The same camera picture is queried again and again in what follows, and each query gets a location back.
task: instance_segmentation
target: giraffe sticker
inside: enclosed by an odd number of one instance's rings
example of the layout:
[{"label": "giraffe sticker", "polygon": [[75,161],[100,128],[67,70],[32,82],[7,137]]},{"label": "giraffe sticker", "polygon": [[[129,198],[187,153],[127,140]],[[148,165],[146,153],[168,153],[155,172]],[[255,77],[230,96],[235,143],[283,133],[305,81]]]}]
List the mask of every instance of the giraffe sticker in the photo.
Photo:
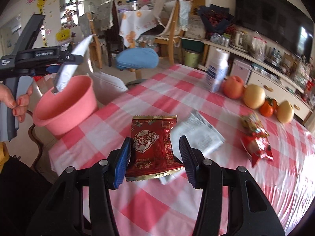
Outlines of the giraffe sticker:
[{"label": "giraffe sticker", "polygon": [[[46,0],[37,0],[37,7],[39,9],[39,14],[44,14],[43,9],[44,9],[45,3],[46,3]],[[42,34],[42,38],[43,38],[44,46],[47,47],[46,35]]]},{"label": "giraffe sticker", "polygon": [[39,14],[43,14],[43,8],[46,0],[37,0],[37,7],[39,8]]}]

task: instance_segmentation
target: person's hand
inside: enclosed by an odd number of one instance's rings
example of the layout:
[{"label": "person's hand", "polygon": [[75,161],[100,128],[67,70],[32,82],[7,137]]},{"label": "person's hand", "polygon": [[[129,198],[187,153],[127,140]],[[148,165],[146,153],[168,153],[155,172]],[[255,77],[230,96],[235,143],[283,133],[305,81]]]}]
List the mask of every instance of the person's hand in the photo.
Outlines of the person's hand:
[{"label": "person's hand", "polygon": [[25,120],[25,113],[30,103],[30,95],[33,93],[32,85],[28,88],[25,95],[21,95],[16,102],[12,96],[11,91],[5,85],[0,83],[0,101],[4,102],[9,108],[12,108],[12,113],[18,118],[19,122]]}]

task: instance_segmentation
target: cabinet handle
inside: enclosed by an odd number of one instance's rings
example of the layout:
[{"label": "cabinet handle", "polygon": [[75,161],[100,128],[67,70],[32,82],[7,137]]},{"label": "cabinet handle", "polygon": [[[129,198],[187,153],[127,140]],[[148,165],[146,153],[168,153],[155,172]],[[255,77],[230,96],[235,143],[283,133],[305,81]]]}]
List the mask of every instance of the cabinet handle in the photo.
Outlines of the cabinet handle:
[{"label": "cabinet handle", "polygon": [[267,85],[264,85],[264,88],[270,92],[273,92],[273,89],[272,88],[269,88]]}]

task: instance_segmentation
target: screw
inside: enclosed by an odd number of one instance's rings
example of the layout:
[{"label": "screw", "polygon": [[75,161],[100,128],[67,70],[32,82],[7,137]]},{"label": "screw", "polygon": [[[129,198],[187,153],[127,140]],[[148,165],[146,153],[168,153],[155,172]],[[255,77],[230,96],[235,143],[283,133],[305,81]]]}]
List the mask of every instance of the screw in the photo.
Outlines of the screw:
[{"label": "screw", "polygon": [[108,164],[108,160],[100,160],[99,161],[99,164],[101,165],[101,166],[106,166],[107,164]]},{"label": "screw", "polygon": [[243,173],[247,171],[247,169],[245,167],[243,167],[243,166],[239,166],[238,170],[243,172]]},{"label": "screw", "polygon": [[212,164],[212,160],[204,159],[203,163],[204,163],[204,165],[210,166]]},{"label": "screw", "polygon": [[74,171],[74,167],[67,167],[66,172],[67,173],[72,173]]}]

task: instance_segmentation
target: blue cushion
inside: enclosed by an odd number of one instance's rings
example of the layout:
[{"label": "blue cushion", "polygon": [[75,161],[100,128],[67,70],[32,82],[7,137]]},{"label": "blue cushion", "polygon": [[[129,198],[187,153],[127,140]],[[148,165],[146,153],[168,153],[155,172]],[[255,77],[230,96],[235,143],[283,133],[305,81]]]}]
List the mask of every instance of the blue cushion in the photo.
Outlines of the blue cushion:
[{"label": "blue cushion", "polygon": [[132,48],[127,49],[116,58],[118,69],[142,69],[155,68],[158,65],[158,55],[150,48]]}]

